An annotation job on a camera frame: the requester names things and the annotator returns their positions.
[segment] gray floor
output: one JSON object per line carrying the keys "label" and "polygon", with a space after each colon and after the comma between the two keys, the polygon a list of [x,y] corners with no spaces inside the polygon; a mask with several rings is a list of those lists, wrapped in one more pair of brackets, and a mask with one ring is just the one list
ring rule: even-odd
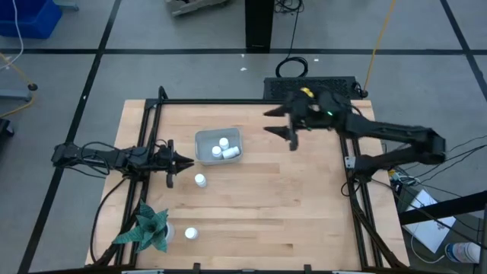
{"label": "gray floor", "polygon": [[[487,49],[487,18],[483,0],[448,1],[472,49]],[[27,48],[96,49],[114,0],[78,1],[80,11],[63,11],[48,40],[25,40]],[[371,49],[390,1],[364,3],[345,0],[307,0],[300,14],[296,48]],[[287,48],[294,15],[277,14],[272,47]],[[243,48],[244,0],[171,18],[160,0],[122,0],[110,49]],[[18,48],[15,38],[0,37],[0,49]],[[461,49],[439,1],[398,1],[382,42],[384,49]],[[159,85],[171,98],[261,98],[263,79],[274,75],[285,56],[225,55],[104,55],[75,141],[113,143],[123,101],[155,97]],[[309,76],[354,75],[363,83],[370,56],[304,55]],[[487,73],[487,56],[476,56]],[[33,107],[15,114],[16,136],[0,154],[0,272],[16,272],[53,175],[50,156],[63,142],[84,88],[93,55],[26,54],[20,66],[37,84]],[[296,75],[300,65],[289,64],[283,75]],[[0,72],[0,87],[25,88],[12,69]],[[487,102],[465,56],[378,56],[368,87],[376,118],[431,126],[448,145],[487,134]],[[16,107],[0,102],[0,112]],[[477,141],[457,153],[485,144]],[[458,195],[487,189],[483,168],[487,153],[478,151],[429,183]],[[417,167],[411,174],[420,174]],[[67,170],[30,271],[80,267],[88,249],[91,224],[103,181]],[[437,200],[453,198],[431,190]],[[427,254],[431,258],[438,255]],[[415,266],[425,264],[411,255]],[[449,266],[457,272],[472,267]]]}

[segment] green leaf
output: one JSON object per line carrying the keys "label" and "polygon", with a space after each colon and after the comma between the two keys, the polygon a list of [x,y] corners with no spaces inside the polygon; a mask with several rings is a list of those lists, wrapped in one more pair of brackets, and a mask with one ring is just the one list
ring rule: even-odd
{"label": "green leaf", "polygon": [[156,222],[156,232],[162,231],[166,227],[167,221],[167,209],[164,211],[159,212],[158,214],[154,215],[152,218]]}
{"label": "green leaf", "polygon": [[158,223],[156,221],[153,221],[141,215],[136,215],[135,217],[137,217],[138,225],[142,227],[142,230],[144,232],[156,232],[156,227],[158,226]]}
{"label": "green leaf", "polygon": [[144,232],[144,236],[142,238],[142,242],[140,243],[142,246],[146,243],[151,243],[151,239],[154,237],[154,233],[151,232]]}
{"label": "green leaf", "polygon": [[139,244],[136,253],[139,253],[139,252],[143,251],[144,249],[146,249],[147,247],[150,247],[150,246],[151,246],[151,242],[150,241],[148,241],[145,244]]}
{"label": "green leaf", "polygon": [[138,213],[150,219],[155,215],[154,210],[142,200],[140,200],[140,209],[138,210]]}
{"label": "green leaf", "polygon": [[164,231],[155,234],[154,237],[151,239],[151,243],[157,250],[167,253],[166,234],[164,233]]}
{"label": "green leaf", "polygon": [[127,231],[124,234],[120,234],[116,236],[115,240],[113,240],[114,244],[126,244],[131,241],[142,241],[143,240],[143,234],[144,232],[142,231],[141,227],[136,226],[134,229],[131,231]]}

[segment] metal bracket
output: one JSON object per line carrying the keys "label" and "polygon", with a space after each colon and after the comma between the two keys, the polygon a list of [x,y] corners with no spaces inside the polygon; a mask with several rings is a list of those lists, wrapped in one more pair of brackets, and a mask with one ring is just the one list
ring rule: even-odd
{"label": "metal bracket", "polygon": [[200,269],[201,269],[201,263],[194,263],[193,264],[193,274],[199,274]]}
{"label": "metal bracket", "polygon": [[311,269],[311,265],[304,265],[304,274],[311,274],[313,270]]}
{"label": "metal bracket", "polygon": [[355,168],[355,157],[352,156],[345,157],[345,168],[346,169]]}

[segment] black cable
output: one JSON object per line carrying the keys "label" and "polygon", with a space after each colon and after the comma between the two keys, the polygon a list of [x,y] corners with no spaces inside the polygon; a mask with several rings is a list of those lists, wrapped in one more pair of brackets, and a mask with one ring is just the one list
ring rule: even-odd
{"label": "black cable", "polygon": [[[342,193],[343,196],[345,197],[350,197],[351,194],[345,194],[343,192],[343,187],[345,187],[347,185],[347,182],[344,182],[344,184],[342,185],[342,187],[340,188],[340,192]],[[357,186],[357,188],[353,191],[352,195],[355,195],[358,191],[358,189],[360,188],[360,184]]]}
{"label": "black cable", "polygon": [[462,146],[462,145],[466,145],[466,144],[468,144],[468,143],[470,143],[470,142],[473,142],[473,141],[475,141],[475,140],[483,139],[483,138],[485,138],[485,137],[487,137],[487,135],[472,138],[472,139],[470,139],[470,140],[468,140],[468,141],[464,142],[463,144],[459,144],[459,145],[457,145],[457,146],[454,146],[454,147],[453,147],[453,148],[452,148],[450,151],[453,151],[455,148],[458,148],[458,147],[460,147],[460,146]]}
{"label": "black cable", "polygon": [[446,171],[447,169],[449,169],[449,168],[453,167],[455,164],[458,164],[458,163],[460,163],[461,161],[463,161],[463,160],[467,159],[467,158],[468,158],[470,155],[472,155],[473,153],[475,153],[475,151],[478,151],[478,150],[480,150],[480,149],[481,149],[481,148],[478,148],[478,149],[476,149],[476,150],[474,150],[474,151],[471,151],[469,154],[467,154],[465,157],[461,158],[459,161],[456,161],[456,162],[452,163],[450,166],[448,166],[448,167],[446,167],[446,168],[444,168],[444,169],[442,169],[442,170],[438,171],[437,173],[433,174],[433,176],[429,177],[429,178],[428,178],[428,179],[426,179],[426,180],[423,180],[423,181],[422,181],[421,183],[419,183],[419,184],[423,184],[424,182],[426,182],[426,181],[429,181],[429,180],[433,179],[433,178],[434,178],[436,175],[438,175],[438,174],[440,174],[441,172]]}
{"label": "black cable", "polygon": [[[103,143],[103,142],[88,142],[86,144],[84,144],[82,147],[81,147],[81,162],[86,165],[87,167],[91,168],[92,170],[95,170],[96,172],[98,172],[99,174],[103,174],[105,176],[108,176],[110,174],[110,166],[107,162],[107,160],[103,157],[101,157],[100,155],[97,155],[97,154],[92,154],[92,155],[84,155],[84,150],[86,149],[86,147],[90,146],[90,145],[104,145],[108,148],[112,148],[112,149],[115,149],[115,150],[118,150],[120,151],[118,148],[115,148],[114,146],[112,145],[108,145],[106,143]],[[105,169],[107,171],[103,171],[103,170],[100,170],[98,169],[97,167],[95,167],[93,164],[90,164],[88,162],[86,162],[86,158],[98,158],[100,160],[102,160],[102,162],[104,163],[105,165]]]}
{"label": "black cable", "polygon": [[[459,145],[454,146],[454,147],[453,147],[451,150],[449,150],[448,152],[452,152],[452,151],[453,151],[455,148],[459,148],[459,147],[461,147],[461,146],[463,146],[463,145],[469,144],[469,143],[471,143],[471,142],[473,142],[473,141],[475,141],[475,140],[480,140],[480,139],[483,139],[483,138],[485,138],[485,137],[487,137],[487,135],[472,138],[472,139],[470,139],[470,140],[468,140],[468,141],[466,141],[466,142],[464,142],[464,143],[462,143],[462,144],[459,144]],[[408,168],[406,168],[405,170],[410,170],[410,169],[412,169],[412,168],[414,168],[414,167],[419,166],[420,164],[421,164],[421,163],[417,163],[417,164],[415,164],[415,165],[414,165],[414,166],[412,166],[412,167],[408,167]]]}
{"label": "black cable", "polygon": [[432,169],[430,169],[430,170],[428,170],[428,171],[424,172],[423,174],[417,175],[417,176],[415,176],[415,177],[421,177],[421,176],[424,176],[424,175],[426,175],[426,174],[428,174],[428,173],[432,172],[433,170],[435,170],[435,169],[439,168],[439,167],[440,167],[442,164],[446,163],[447,161],[451,161],[451,160],[453,160],[453,159],[455,159],[455,158],[458,158],[458,157],[460,157],[460,156],[463,156],[463,155],[465,155],[465,154],[468,154],[468,156],[470,156],[470,155],[471,155],[473,152],[478,151],[478,150],[480,150],[480,149],[482,149],[482,148],[484,148],[484,147],[486,147],[486,146],[487,146],[487,145],[480,145],[480,146],[478,146],[478,147],[476,147],[476,148],[472,148],[472,149],[470,149],[469,151],[465,151],[465,152],[460,153],[460,154],[458,154],[458,155],[455,155],[455,156],[453,156],[453,157],[451,157],[451,158],[448,158],[447,160],[445,160],[445,162],[443,162],[443,163],[441,163],[441,164],[437,164],[437,165],[436,165],[435,167],[433,167]]}
{"label": "black cable", "polygon": [[[409,191],[409,190],[408,190],[406,187],[403,187],[403,190],[404,190],[404,191],[406,191],[406,192],[407,192],[409,195],[411,195],[412,197],[414,197],[414,199],[415,199],[416,201],[418,201],[418,202],[419,202],[419,203],[420,203],[422,206],[425,206],[425,204],[423,204],[423,203],[422,203],[422,202],[421,202],[421,201],[420,201],[418,198],[416,198],[416,196],[415,196],[413,193],[411,193],[411,192],[410,192],[410,191]],[[470,229],[472,229],[472,230],[474,230],[474,231],[477,231],[477,232],[479,232],[479,231],[480,231],[478,228],[472,228],[471,226],[467,225],[466,223],[464,223],[463,221],[461,221],[459,218],[455,218],[455,219],[456,219],[456,220],[457,220],[459,223],[461,223],[462,225],[465,225],[466,227],[468,227],[468,228],[470,228]]]}
{"label": "black cable", "polygon": [[293,7],[293,5],[294,5],[293,0],[275,0],[274,12],[286,14],[289,12],[304,11],[304,5],[302,5],[302,0],[298,0],[298,5],[296,7]]}
{"label": "black cable", "polygon": [[458,195],[458,194],[452,193],[452,192],[450,192],[450,191],[448,191],[448,190],[443,190],[443,189],[437,188],[436,186],[430,186],[430,185],[423,184],[423,182],[421,182],[420,184],[421,184],[422,186],[432,188],[433,190],[438,190],[438,191],[441,191],[441,192],[444,192],[444,193],[448,193],[448,194],[453,195],[453,196],[456,196],[456,197],[458,197],[458,198],[463,197],[463,196],[460,196],[460,195]]}
{"label": "black cable", "polygon": [[98,175],[93,175],[93,174],[88,174],[82,170],[79,170],[77,168],[74,168],[74,167],[64,167],[65,169],[69,169],[69,170],[76,170],[77,172],[81,173],[81,174],[84,174],[86,176],[89,176],[89,177],[94,177],[94,178],[100,178],[100,179],[105,179],[105,177],[103,176],[98,176]]}
{"label": "black cable", "polygon": [[350,108],[352,108],[352,109],[356,110],[356,111],[357,111],[357,113],[358,113],[360,116],[364,116],[364,114],[362,114],[362,112],[360,111],[360,109],[359,109],[358,107],[356,107],[356,106],[354,106],[354,105],[352,105],[352,104],[346,103],[346,102],[339,102],[339,101],[336,99],[335,94],[337,94],[337,93],[335,93],[335,92],[331,92],[332,99],[333,99],[333,101],[335,101],[335,103],[336,103],[336,104],[340,105],[341,107],[343,107],[343,106],[350,107]]}
{"label": "black cable", "polygon": [[114,188],[111,189],[111,191],[109,191],[105,197],[101,200],[101,203],[100,205],[98,206],[98,209],[97,209],[97,213],[95,213],[94,215],[94,221],[93,221],[93,227],[91,227],[91,237],[90,237],[90,256],[91,256],[91,259],[93,260],[93,263],[97,261],[97,258],[95,258],[94,256],[94,251],[93,251],[93,239],[94,239],[94,232],[95,232],[95,229],[97,227],[97,222],[98,222],[98,215],[100,214],[100,210],[101,210],[101,207],[103,206],[103,204],[105,203],[105,201],[107,200],[107,198],[116,190],[119,188],[119,186],[122,185],[123,182],[125,182],[127,180],[127,178],[123,178],[117,185],[114,186]]}
{"label": "black cable", "polygon": [[419,166],[420,164],[421,164],[421,163],[417,163],[417,164],[413,165],[412,167],[408,167],[408,168],[406,168],[405,170],[410,170],[410,169],[412,169],[412,168],[414,168],[414,167]]}
{"label": "black cable", "polygon": [[166,142],[165,140],[163,140],[163,139],[157,139],[157,140],[155,141],[155,146],[157,146],[158,148],[160,148],[160,147],[161,147],[161,145],[158,145],[158,142],[159,142],[159,141],[162,141],[162,142],[163,142],[163,143],[164,143],[164,144],[167,146],[167,142]]}
{"label": "black cable", "polygon": [[274,11],[279,12],[279,13],[288,13],[288,12],[294,11],[294,12],[296,12],[296,19],[294,20],[294,29],[292,31],[291,46],[289,47],[288,56],[286,56],[286,58],[284,60],[282,60],[277,65],[277,67],[275,67],[275,76],[278,78],[281,78],[282,77],[281,76],[281,67],[287,62],[296,61],[296,62],[301,63],[304,67],[303,72],[301,74],[299,74],[298,77],[305,77],[307,75],[307,71],[308,71],[308,64],[307,64],[306,59],[303,57],[299,57],[299,56],[295,56],[295,57],[291,57],[291,58],[289,57],[291,55],[292,46],[294,44],[294,35],[296,34],[296,26],[298,25],[299,14],[304,10],[304,3],[303,3],[303,0],[298,0],[298,6],[295,8],[290,8],[291,7],[290,5],[292,5],[292,1],[291,1],[290,5],[286,5],[285,3],[286,3],[286,0],[276,0],[276,6],[277,5],[281,6],[282,10],[276,11],[274,9]]}
{"label": "black cable", "polygon": [[[388,185],[388,184],[386,184],[386,183],[383,183],[383,182],[380,182],[380,181],[375,180],[375,179],[372,179],[372,180],[373,180],[374,182],[376,182],[376,183],[380,183],[380,184],[382,184],[382,185],[387,186],[388,188],[390,188],[390,189],[392,190],[393,195],[394,195],[394,196],[395,196],[395,197],[396,197],[396,198],[397,198],[399,201],[401,201],[402,203],[404,203],[404,204],[407,204],[407,205],[408,205],[408,203],[407,203],[407,202],[404,202],[404,200],[403,200],[403,199],[401,199],[401,197],[399,197],[399,195],[397,195],[397,193],[394,191],[394,188],[392,188],[390,185]],[[468,240],[468,241],[470,241],[470,242],[473,242],[474,244],[479,245],[481,248],[487,249],[487,247],[486,247],[485,245],[480,244],[480,243],[478,243],[476,240],[472,239],[471,237],[468,237],[468,236],[466,236],[465,234],[458,232],[456,229],[453,229],[453,228],[452,228],[450,225],[446,225],[446,224],[445,224],[445,223],[443,223],[442,221],[439,221],[437,218],[435,218],[435,217],[431,216],[431,215],[430,215],[429,213],[427,213],[426,211],[424,211],[424,210],[422,210],[422,209],[420,209],[420,208],[418,208],[418,207],[416,207],[416,206],[414,206],[414,205],[410,205],[410,206],[411,206],[411,207],[413,207],[414,209],[417,209],[417,210],[418,210],[419,212],[421,212],[421,213],[422,213],[424,216],[426,216],[426,217],[430,218],[430,219],[431,219],[431,220],[433,220],[433,221],[436,221],[438,224],[443,225],[444,227],[446,227],[446,228],[450,229],[451,231],[455,232],[456,234],[458,234],[458,235],[459,235],[459,236],[461,236],[462,238],[464,238],[464,239],[466,239],[466,240]]]}

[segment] yellow cable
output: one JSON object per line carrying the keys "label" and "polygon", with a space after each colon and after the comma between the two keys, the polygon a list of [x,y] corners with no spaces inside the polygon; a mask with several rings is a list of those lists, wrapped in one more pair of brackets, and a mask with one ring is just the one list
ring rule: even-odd
{"label": "yellow cable", "polygon": [[[0,57],[9,65],[11,66],[13,69],[15,69],[15,71],[20,75],[21,78],[23,78],[28,84],[34,84],[26,75],[24,72],[22,72],[21,69],[19,69],[16,65],[14,65],[12,62],[10,62],[10,60],[8,60],[2,53],[0,53]],[[30,101],[27,103],[27,104],[24,104],[18,108],[16,108],[15,110],[12,110],[12,111],[9,111],[7,113],[3,113],[3,114],[0,114],[0,119],[1,118],[4,118],[6,116],[9,116],[9,115],[12,115],[14,113],[17,113],[25,108],[28,108],[30,107],[33,102],[34,102],[34,98],[35,98],[35,94],[34,92],[32,92],[32,98],[30,99]]]}
{"label": "yellow cable", "polygon": [[33,104],[34,98],[35,98],[35,95],[34,95],[34,93],[32,93],[32,98],[30,99],[29,103],[24,104],[24,105],[16,108],[15,110],[9,111],[7,113],[3,113],[2,115],[0,115],[0,118],[4,118],[6,116],[9,116],[9,115],[12,115],[14,113],[17,113],[17,112],[23,110],[24,108],[30,107]]}
{"label": "yellow cable", "polygon": [[387,12],[386,20],[384,21],[384,25],[382,26],[382,30],[380,30],[379,38],[377,39],[377,44],[375,45],[374,51],[372,51],[372,58],[371,58],[370,64],[368,65],[367,77],[365,79],[364,91],[367,90],[368,80],[371,77],[372,66],[374,65],[375,52],[377,51],[377,49],[380,46],[380,41],[382,40],[382,36],[384,35],[384,31],[386,30],[387,23],[389,23],[390,15],[393,13],[394,5],[396,5],[396,0],[393,0],[392,3],[390,3],[389,12]]}

